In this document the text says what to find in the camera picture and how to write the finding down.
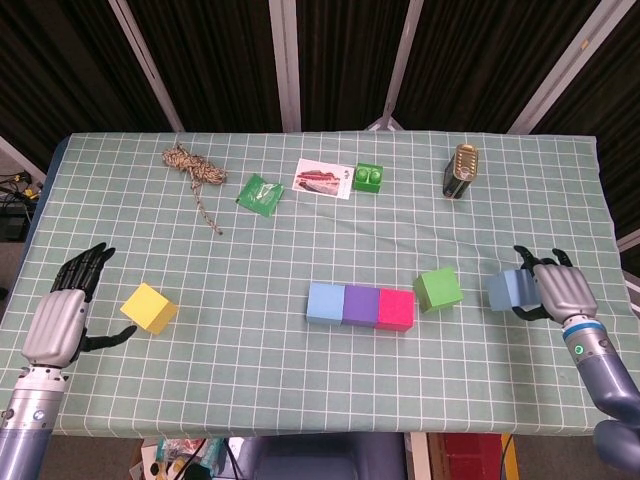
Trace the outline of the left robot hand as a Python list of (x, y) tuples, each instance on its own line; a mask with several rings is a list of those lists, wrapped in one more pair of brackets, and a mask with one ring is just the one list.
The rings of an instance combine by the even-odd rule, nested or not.
[(22, 355), (37, 367), (64, 369), (82, 352), (112, 348), (137, 331), (130, 325), (111, 336), (87, 335), (87, 314), (106, 262), (115, 254), (104, 242), (64, 263), (34, 314)]

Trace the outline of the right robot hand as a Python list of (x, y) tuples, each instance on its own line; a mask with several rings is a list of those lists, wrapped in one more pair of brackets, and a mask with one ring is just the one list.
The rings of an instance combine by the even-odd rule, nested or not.
[(563, 325), (574, 317), (596, 318), (598, 305), (589, 283), (564, 250), (552, 249), (556, 260), (539, 259), (521, 245), (514, 250), (522, 257), (522, 267), (531, 274), (540, 297), (540, 305), (533, 309), (512, 308), (520, 319), (550, 319)]

